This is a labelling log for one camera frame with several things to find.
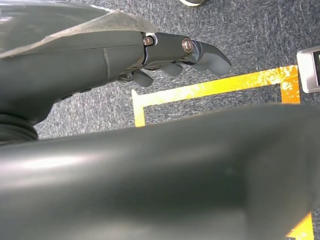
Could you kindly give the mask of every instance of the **bolt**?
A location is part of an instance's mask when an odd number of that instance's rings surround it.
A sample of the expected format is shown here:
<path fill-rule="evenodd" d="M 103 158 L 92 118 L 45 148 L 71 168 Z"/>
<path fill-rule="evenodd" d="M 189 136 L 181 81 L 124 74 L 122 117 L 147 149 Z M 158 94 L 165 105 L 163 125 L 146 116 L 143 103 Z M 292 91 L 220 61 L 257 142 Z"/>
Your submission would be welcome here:
<path fill-rule="evenodd" d="M 182 40 L 182 48 L 186 53 L 189 53 L 189 54 L 193 49 L 192 41 L 191 39 L 189 39 L 189 37 L 183 38 L 183 40 Z"/>
<path fill-rule="evenodd" d="M 151 46 L 151 45 L 153 45 L 154 43 L 155 41 L 153 40 L 152 36 L 146 36 L 143 38 L 143 44 L 145 46 Z"/>

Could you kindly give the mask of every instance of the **metal bolt head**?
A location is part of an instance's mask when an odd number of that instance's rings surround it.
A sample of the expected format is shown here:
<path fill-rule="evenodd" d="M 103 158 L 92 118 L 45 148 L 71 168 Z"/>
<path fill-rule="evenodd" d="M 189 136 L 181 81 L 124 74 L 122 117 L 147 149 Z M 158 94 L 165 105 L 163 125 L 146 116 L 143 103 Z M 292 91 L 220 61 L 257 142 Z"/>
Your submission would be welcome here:
<path fill-rule="evenodd" d="M 182 40 L 182 48 L 186 52 L 186 53 L 191 53 L 193 49 L 193 44 L 192 41 L 191 39 L 189 39 L 189 37 L 186 37 L 183 40 Z"/>
<path fill-rule="evenodd" d="M 152 36 L 146 36 L 143 38 L 143 44 L 145 46 L 151 46 L 151 45 L 153 45 L 154 43 L 155 41 L 153 40 Z"/>

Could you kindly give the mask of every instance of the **metal device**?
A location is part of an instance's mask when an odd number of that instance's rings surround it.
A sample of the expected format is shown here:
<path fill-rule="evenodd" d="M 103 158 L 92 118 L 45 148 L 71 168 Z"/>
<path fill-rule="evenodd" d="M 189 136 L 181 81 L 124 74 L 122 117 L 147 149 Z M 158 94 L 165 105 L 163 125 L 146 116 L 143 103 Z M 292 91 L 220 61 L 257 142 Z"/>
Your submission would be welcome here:
<path fill-rule="evenodd" d="M 320 46 L 299 51 L 297 58 L 303 92 L 320 92 Z"/>

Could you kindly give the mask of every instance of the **shoe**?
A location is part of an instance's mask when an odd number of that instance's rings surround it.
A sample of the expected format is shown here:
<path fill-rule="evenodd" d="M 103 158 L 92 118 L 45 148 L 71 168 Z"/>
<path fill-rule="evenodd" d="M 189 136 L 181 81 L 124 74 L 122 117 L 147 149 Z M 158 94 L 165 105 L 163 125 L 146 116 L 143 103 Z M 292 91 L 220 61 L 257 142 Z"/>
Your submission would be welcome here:
<path fill-rule="evenodd" d="M 189 6 L 189 7 L 196 7 L 205 2 L 205 0 L 180 0 L 180 1 L 183 4 L 186 4 L 186 6 Z"/>

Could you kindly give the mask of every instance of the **transparent plastic film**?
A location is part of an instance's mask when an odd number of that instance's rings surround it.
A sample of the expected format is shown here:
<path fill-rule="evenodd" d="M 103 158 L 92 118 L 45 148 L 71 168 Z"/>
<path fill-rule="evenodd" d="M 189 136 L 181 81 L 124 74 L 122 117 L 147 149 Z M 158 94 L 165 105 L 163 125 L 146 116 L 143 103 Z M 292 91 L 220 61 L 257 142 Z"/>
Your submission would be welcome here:
<path fill-rule="evenodd" d="M 125 13 L 120 10 L 110 10 L 107 8 L 101 8 L 92 5 L 88 5 L 88 7 L 91 9 L 96 9 L 97 11 L 104 10 L 106 14 L 81 24 L 77 24 L 75 26 L 49 34 L 39 41 L 32 42 L 31 44 L 24 44 L 12 49 L 4 49 L 0 47 L 0 59 L 21 55 L 24 52 L 31 51 L 32 49 L 48 44 L 59 38 L 78 34 L 90 34 L 105 31 L 138 31 L 146 33 L 158 32 L 158 29 L 155 26 L 140 16 L 136 16 L 131 13 Z"/>

